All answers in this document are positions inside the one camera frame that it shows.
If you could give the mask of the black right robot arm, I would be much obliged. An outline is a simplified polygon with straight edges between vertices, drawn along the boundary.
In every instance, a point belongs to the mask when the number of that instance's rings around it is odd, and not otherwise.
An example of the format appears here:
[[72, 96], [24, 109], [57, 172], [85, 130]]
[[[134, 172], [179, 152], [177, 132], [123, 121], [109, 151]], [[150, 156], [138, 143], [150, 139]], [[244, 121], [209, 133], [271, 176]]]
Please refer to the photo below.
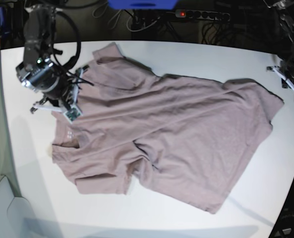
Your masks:
[[[42, 92], [42, 103], [50, 101], [54, 106], [70, 108], [78, 81], [69, 76], [69, 70], [76, 65], [81, 53], [79, 30], [68, 15], [51, 5], [40, 2], [30, 8], [23, 30], [23, 61], [16, 67], [17, 78], [24, 87]], [[67, 21], [76, 36], [76, 53], [64, 65], [51, 59], [62, 55], [62, 51], [54, 48], [57, 16]]]

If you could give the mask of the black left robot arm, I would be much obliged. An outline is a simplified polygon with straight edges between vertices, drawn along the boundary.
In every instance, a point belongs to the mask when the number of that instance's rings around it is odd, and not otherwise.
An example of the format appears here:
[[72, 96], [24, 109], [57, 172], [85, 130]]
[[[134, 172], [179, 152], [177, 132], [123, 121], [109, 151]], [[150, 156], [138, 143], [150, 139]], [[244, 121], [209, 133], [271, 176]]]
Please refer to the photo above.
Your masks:
[[281, 59], [280, 71], [294, 83], [294, 0], [265, 0], [263, 3], [277, 14], [282, 36], [290, 42], [289, 51], [277, 56]]

